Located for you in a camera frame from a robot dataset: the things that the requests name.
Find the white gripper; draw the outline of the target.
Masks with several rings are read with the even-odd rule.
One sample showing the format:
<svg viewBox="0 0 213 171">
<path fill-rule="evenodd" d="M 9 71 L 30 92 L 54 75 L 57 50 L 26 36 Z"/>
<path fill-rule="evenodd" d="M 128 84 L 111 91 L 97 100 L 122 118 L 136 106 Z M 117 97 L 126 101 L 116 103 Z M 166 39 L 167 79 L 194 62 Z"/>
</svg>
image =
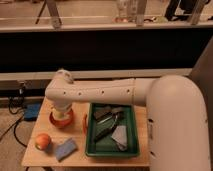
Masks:
<svg viewBox="0 0 213 171">
<path fill-rule="evenodd" d="M 66 120 L 70 118 L 70 116 L 68 115 L 70 109 L 71 109 L 70 105 L 63 106 L 54 103 L 51 112 L 55 120 Z"/>
</svg>

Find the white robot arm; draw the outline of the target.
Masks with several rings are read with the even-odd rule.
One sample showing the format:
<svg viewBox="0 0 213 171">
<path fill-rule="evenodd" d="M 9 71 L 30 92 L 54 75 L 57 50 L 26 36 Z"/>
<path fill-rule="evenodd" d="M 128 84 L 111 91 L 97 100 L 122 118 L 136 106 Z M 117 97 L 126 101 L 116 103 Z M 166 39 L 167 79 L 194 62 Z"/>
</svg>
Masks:
<svg viewBox="0 0 213 171">
<path fill-rule="evenodd" d="M 187 77 L 165 75 L 77 84 L 69 71 L 61 69 L 45 96 L 61 113 L 73 102 L 144 106 L 150 171 L 211 171 L 205 100 Z"/>
</svg>

